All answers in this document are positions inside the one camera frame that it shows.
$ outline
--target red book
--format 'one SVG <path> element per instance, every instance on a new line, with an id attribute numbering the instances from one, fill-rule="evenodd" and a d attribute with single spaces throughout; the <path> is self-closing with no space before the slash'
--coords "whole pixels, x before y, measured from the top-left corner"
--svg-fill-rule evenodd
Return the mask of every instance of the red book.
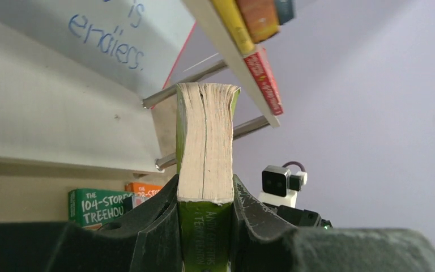
<path id="1" fill-rule="evenodd" d="M 266 49 L 261 45 L 256 45 L 254 53 L 247 55 L 244 62 L 263 93 L 272 114 L 275 116 L 283 114 L 278 85 L 267 60 Z"/>

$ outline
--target white wall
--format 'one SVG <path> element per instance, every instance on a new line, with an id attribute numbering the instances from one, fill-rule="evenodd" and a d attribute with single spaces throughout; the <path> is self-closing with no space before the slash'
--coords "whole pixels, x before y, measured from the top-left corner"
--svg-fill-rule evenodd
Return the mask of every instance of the white wall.
<path id="1" fill-rule="evenodd" d="M 266 46 L 285 115 L 235 142 L 248 189 L 265 166 L 298 160 L 309 172 L 299 208 L 435 245 L 435 0 L 319 0 Z M 180 66 L 214 52 L 197 29 Z M 238 84 L 229 71 L 207 81 Z M 258 115 L 242 95 L 235 124 Z"/>

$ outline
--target yellow book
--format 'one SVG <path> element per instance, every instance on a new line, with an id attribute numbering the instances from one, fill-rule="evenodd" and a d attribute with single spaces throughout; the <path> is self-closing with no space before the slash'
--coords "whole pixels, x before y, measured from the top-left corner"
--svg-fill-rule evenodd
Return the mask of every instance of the yellow book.
<path id="1" fill-rule="evenodd" d="M 255 45 L 249 35 L 246 24 L 242 19 L 241 12 L 235 0 L 211 0 L 221 20 L 234 39 L 242 55 L 251 53 Z"/>

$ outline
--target white shelf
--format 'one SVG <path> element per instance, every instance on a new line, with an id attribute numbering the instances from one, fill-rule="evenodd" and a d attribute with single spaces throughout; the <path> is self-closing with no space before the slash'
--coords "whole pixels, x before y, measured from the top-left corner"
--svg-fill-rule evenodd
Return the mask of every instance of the white shelf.
<path id="1" fill-rule="evenodd" d="M 0 23 L 0 161 L 158 172 L 137 94 Z"/>
<path id="2" fill-rule="evenodd" d="M 182 0 L 191 14 L 196 18 L 198 25 L 206 33 L 211 43 L 223 56 L 229 69 L 241 82 L 243 89 L 253 99 L 261 113 L 274 128 L 279 127 L 279 120 L 274 116 L 266 103 L 266 99 L 261 93 L 253 76 L 248 70 L 246 63 L 242 59 L 241 53 L 237 49 L 234 41 L 230 37 L 226 27 L 221 21 L 219 14 L 214 9 L 209 0 Z"/>

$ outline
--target metal pole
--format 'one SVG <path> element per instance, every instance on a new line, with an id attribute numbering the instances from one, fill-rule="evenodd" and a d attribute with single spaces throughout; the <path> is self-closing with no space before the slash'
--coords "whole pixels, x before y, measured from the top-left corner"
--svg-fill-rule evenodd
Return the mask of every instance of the metal pole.
<path id="1" fill-rule="evenodd" d="M 258 118 L 252 119 L 251 121 L 245 122 L 241 125 L 234 127 L 233 140 L 237 140 L 246 135 L 249 135 L 259 129 L 265 128 L 269 126 L 269 122 L 264 116 L 259 116 Z M 171 165 L 175 165 L 177 163 L 176 153 L 172 153 L 163 157 L 161 159 L 156 160 L 156 168 L 159 171 L 162 171 Z"/>
<path id="2" fill-rule="evenodd" d="M 205 80 L 206 78 L 209 78 L 225 69 L 227 69 L 228 66 L 224 62 L 224 60 L 218 61 L 217 63 L 213 64 L 212 66 L 202 70 L 201 72 L 198 72 L 194 75 L 190 75 L 187 78 L 180 80 L 179 82 L 176 82 L 175 84 L 167 87 L 166 89 L 157 92 L 153 95 L 151 95 L 148 98 L 143 99 L 142 105 L 146 109 L 151 108 L 152 106 L 155 106 L 159 102 L 163 101 L 166 98 L 169 98 L 176 94 L 176 84 L 177 83 L 186 83 L 186 82 L 199 82 L 202 80 Z"/>

